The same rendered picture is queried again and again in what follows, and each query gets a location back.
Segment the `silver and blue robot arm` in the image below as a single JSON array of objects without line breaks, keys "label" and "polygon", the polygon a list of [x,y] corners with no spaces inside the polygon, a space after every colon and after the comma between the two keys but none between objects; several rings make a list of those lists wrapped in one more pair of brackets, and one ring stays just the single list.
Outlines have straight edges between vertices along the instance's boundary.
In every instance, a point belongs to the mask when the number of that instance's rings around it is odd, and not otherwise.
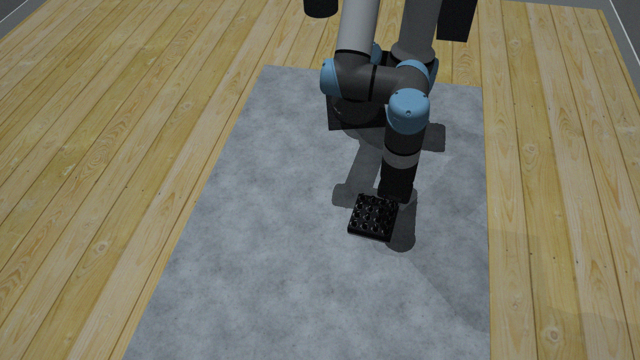
[{"label": "silver and blue robot arm", "polygon": [[430,118],[428,96],[439,68],[432,43],[442,0],[405,0],[390,51],[374,41],[380,2],[343,0],[334,58],[323,61],[319,85],[332,96],[334,115],[349,125],[373,120],[386,104],[384,145],[410,157],[421,150]]}]

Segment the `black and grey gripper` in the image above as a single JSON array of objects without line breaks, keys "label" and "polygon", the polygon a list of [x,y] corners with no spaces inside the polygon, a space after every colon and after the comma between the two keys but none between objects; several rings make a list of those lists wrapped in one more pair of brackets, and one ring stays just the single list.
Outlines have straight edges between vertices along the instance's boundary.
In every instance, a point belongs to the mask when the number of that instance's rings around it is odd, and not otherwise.
[{"label": "black and grey gripper", "polygon": [[413,182],[422,148],[410,156],[398,156],[391,153],[385,145],[382,148],[381,180],[378,184],[378,198],[397,202],[397,206],[408,204],[413,191]]}]

